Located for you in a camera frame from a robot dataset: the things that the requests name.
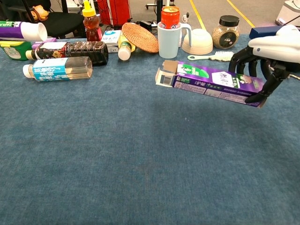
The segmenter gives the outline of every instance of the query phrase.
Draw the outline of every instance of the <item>robotic hand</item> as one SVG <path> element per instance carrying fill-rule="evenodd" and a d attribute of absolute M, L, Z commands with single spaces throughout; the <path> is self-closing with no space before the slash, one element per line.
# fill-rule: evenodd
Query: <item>robotic hand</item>
<path fill-rule="evenodd" d="M 249 75 L 256 77 L 258 60 L 266 83 L 260 92 L 248 97 L 246 103 L 265 101 L 290 72 L 300 70 L 300 31 L 297 27 L 287 25 L 275 36 L 252 39 L 246 48 L 233 55 L 228 70 L 235 73 L 236 69 L 236 73 L 244 74 L 248 63 Z"/>

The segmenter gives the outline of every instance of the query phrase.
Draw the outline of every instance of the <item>mug handle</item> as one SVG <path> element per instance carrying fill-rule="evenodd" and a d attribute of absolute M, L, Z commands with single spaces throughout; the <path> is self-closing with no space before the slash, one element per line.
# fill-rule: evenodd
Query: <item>mug handle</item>
<path fill-rule="evenodd" d="M 187 23 L 180 23 L 181 28 L 185 28 L 188 30 L 188 45 L 192 47 L 192 28 Z"/>

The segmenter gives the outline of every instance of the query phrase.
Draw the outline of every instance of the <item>orange soda can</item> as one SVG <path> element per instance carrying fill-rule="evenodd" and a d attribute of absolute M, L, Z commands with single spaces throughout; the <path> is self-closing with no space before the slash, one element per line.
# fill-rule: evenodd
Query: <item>orange soda can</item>
<path fill-rule="evenodd" d="M 178 28 L 180 20 L 179 7 L 165 6 L 161 11 L 161 24 L 162 28 L 165 29 L 176 29 Z"/>

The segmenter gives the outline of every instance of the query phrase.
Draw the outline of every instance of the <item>woven rattan coaster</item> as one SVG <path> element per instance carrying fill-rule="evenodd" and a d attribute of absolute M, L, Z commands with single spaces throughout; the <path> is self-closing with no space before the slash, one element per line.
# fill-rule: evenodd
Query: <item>woven rattan coaster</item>
<path fill-rule="evenodd" d="M 158 53 L 157 38 L 144 27 L 134 23 L 125 23 L 122 26 L 124 36 L 136 47 L 149 53 Z"/>

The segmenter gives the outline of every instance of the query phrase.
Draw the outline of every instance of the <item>black lid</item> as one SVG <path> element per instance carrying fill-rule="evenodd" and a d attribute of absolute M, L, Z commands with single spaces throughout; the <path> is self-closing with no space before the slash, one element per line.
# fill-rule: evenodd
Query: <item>black lid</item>
<path fill-rule="evenodd" d="M 239 25 L 240 19 L 233 15 L 223 15 L 220 17 L 219 24 L 225 27 L 236 27 Z"/>

